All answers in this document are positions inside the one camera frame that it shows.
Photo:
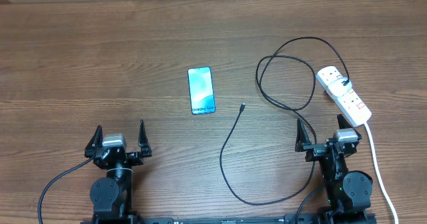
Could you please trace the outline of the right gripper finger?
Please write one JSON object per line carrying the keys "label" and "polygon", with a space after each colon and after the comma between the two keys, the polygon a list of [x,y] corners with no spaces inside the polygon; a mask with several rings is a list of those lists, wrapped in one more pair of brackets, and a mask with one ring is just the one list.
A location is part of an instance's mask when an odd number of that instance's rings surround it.
{"label": "right gripper finger", "polygon": [[304,127],[303,121],[298,119],[295,152],[303,152],[305,147],[311,144],[312,142],[310,141],[309,135]]}
{"label": "right gripper finger", "polygon": [[339,129],[352,128],[352,125],[350,123],[348,123],[348,121],[346,120],[346,118],[342,114],[337,115],[337,121],[338,121]]}

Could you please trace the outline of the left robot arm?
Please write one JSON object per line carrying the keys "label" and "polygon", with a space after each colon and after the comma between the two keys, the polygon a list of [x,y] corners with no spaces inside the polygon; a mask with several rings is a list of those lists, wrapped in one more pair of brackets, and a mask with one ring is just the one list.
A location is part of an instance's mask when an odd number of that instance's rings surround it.
{"label": "left robot arm", "polygon": [[133,210],[133,167],[143,165],[143,160],[152,156],[143,121],[138,146],[139,151],[128,152],[123,134],[104,136],[101,126],[97,127],[84,153],[94,165],[106,170],[106,176],[95,181],[90,189],[92,223],[143,223],[143,218]]}

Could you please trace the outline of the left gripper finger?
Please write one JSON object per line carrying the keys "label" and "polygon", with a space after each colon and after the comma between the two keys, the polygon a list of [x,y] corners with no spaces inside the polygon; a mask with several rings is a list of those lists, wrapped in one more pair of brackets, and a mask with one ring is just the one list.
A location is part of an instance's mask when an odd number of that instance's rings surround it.
{"label": "left gripper finger", "polygon": [[98,148],[102,146],[102,142],[103,142],[102,127],[98,125],[93,137],[85,147],[85,152],[84,152],[85,157],[95,157]]}
{"label": "left gripper finger", "polygon": [[141,150],[142,157],[152,156],[152,150],[149,145],[149,141],[145,132],[145,125],[144,125],[143,119],[140,120],[138,145]]}

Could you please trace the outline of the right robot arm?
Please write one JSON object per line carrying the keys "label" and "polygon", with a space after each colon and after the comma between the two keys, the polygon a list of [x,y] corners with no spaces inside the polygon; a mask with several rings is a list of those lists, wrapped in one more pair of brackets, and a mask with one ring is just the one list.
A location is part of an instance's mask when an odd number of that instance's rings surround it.
{"label": "right robot arm", "polygon": [[[313,144],[302,120],[297,120],[297,152],[306,154],[307,162],[319,163],[323,185],[312,191],[300,204],[295,223],[375,223],[375,215],[368,215],[371,206],[373,179],[363,171],[349,171],[346,158],[357,152],[362,136],[344,118],[337,116],[339,128],[323,144]],[[325,191],[328,206],[314,214],[302,215],[304,205],[314,195]]]}

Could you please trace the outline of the blue Samsung Galaxy smartphone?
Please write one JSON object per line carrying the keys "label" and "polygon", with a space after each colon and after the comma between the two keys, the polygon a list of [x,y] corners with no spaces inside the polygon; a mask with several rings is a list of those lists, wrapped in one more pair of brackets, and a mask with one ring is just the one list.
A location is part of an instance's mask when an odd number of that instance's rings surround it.
{"label": "blue Samsung Galaxy smartphone", "polygon": [[187,70],[191,113],[201,115],[216,112],[213,81],[210,67]]}

